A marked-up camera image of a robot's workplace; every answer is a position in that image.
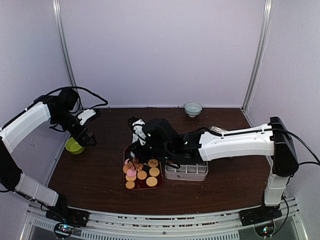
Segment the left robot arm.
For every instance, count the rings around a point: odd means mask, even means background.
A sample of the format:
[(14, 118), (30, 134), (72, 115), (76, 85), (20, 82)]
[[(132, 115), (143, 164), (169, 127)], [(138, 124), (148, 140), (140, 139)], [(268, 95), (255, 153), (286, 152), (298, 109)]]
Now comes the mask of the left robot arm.
[(46, 208), (46, 217), (86, 227), (89, 212), (68, 206), (67, 197), (46, 184), (63, 146), (54, 137), (70, 135), (81, 147), (97, 144), (87, 123), (101, 116), (97, 106), (77, 109), (79, 86), (57, 88), (39, 96), (0, 128), (0, 185)]

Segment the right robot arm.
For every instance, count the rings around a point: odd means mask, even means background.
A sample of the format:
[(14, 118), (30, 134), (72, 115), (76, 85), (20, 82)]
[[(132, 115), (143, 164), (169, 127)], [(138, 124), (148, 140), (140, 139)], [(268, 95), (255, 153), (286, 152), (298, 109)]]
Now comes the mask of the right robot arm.
[(172, 162), (172, 167), (242, 156), (271, 157), (272, 164), (261, 206), (239, 212), (243, 226), (272, 221), (282, 216), (280, 203), (289, 179), (298, 169), (293, 139), (279, 117), (257, 127), (223, 131), (200, 127), (179, 134), (164, 118), (147, 122), (127, 121), (133, 136), (128, 147), (141, 163), (150, 159)]

